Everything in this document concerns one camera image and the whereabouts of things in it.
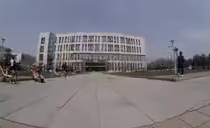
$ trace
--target building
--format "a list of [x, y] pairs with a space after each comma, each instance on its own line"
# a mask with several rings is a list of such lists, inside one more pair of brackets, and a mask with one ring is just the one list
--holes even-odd
[[121, 33], [40, 33], [37, 62], [59, 69], [114, 72], [146, 70], [145, 39]]

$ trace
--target plaza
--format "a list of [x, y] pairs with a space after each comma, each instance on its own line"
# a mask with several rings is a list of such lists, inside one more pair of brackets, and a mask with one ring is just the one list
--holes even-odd
[[175, 128], [165, 124], [177, 117], [176, 128], [191, 128], [210, 121], [198, 110], [210, 103], [210, 76], [175, 83], [93, 72], [46, 81], [0, 83], [0, 126]]

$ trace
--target sky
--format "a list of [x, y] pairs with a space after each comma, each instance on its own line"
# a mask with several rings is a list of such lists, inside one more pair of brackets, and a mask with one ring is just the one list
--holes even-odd
[[0, 44], [36, 54], [40, 32], [118, 32], [144, 37], [148, 59], [168, 46], [210, 53], [210, 0], [0, 0]]

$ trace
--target pedestrian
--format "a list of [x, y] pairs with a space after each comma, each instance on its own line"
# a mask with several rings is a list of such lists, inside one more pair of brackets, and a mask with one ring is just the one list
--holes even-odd
[[68, 75], [68, 66], [67, 66], [66, 62], [62, 64], [62, 70], [63, 70], [65, 78], [66, 78]]
[[183, 52], [180, 51], [180, 55], [177, 57], [177, 72], [178, 75], [184, 76], [184, 63], [185, 59], [183, 56]]

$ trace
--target street lamp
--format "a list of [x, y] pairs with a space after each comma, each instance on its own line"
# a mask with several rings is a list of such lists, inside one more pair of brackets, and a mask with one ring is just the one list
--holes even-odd
[[2, 45], [1, 45], [1, 48], [0, 48], [0, 62], [1, 62], [1, 54], [3, 52], [3, 45], [4, 45], [6, 39], [5, 39], [5, 37], [2, 37], [1, 40], [2, 40]]
[[177, 75], [177, 52], [178, 52], [178, 48], [176, 46], [174, 46], [174, 42], [175, 40], [170, 40], [171, 45], [168, 46], [169, 48], [172, 48], [173, 50], [173, 62], [174, 62], [174, 73]]

